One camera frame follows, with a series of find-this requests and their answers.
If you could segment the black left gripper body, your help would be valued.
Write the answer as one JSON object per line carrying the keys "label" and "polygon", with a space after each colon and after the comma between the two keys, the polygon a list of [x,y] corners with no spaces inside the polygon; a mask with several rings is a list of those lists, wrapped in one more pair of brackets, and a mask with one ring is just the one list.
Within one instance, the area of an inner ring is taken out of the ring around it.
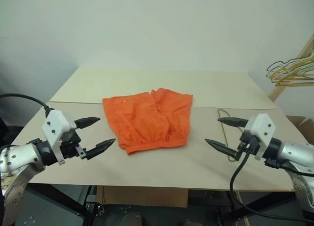
{"label": "black left gripper body", "polygon": [[75,131],[65,135],[61,140],[60,150],[64,159],[72,157],[86,158],[85,149],[80,146],[81,138]]}

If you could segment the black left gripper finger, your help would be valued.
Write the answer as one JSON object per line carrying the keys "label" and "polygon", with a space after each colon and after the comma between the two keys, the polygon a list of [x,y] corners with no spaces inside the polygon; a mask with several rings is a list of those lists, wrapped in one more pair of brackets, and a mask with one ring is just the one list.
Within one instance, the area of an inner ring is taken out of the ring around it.
{"label": "black left gripper finger", "polygon": [[87,118],[81,118],[81,119],[75,120],[76,129],[83,129],[83,128],[89,127],[99,120],[100,118],[98,117],[87,117]]}
{"label": "black left gripper finger", "polygon": [[113,138],[113,139],[108,139],[101,143],[98,143],[93,149],[85,152],[86,159],[90,160],[100,155],[101,153],[105,152],[115,141],[116,139]]}

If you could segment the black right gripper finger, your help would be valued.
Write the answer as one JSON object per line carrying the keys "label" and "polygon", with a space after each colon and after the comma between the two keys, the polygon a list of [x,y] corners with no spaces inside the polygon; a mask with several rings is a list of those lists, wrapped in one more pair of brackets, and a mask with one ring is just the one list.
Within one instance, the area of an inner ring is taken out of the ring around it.
{"label": "black right gripper finger", "polygon": [[211,140],[211,139],[207,139],[205,138],[205,141],[212,146],[215,150],[229,156],[232,157],[234,160],[239,160],[239,156],[238,156],[238,152],[235,151],[234,149],[231,149],[229,147],[227,147],[225,144],[222,144],[218,141],[215,140]]}
{"label": "black right gripper finger", "polygon": [[248,120],[236,117],[222,117],[217,119],[219,122],[232,127],[246,127]]}

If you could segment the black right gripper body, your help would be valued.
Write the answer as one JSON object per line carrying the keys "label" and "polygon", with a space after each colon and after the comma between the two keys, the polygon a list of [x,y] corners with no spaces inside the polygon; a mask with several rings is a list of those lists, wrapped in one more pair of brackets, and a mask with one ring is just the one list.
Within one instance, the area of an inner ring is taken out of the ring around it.
{"label": "black right gripper body", "polygon": [[243,133],[240,137],[238,151],[256,155],[260,149],[260,140],[257,136],[250,133]]}

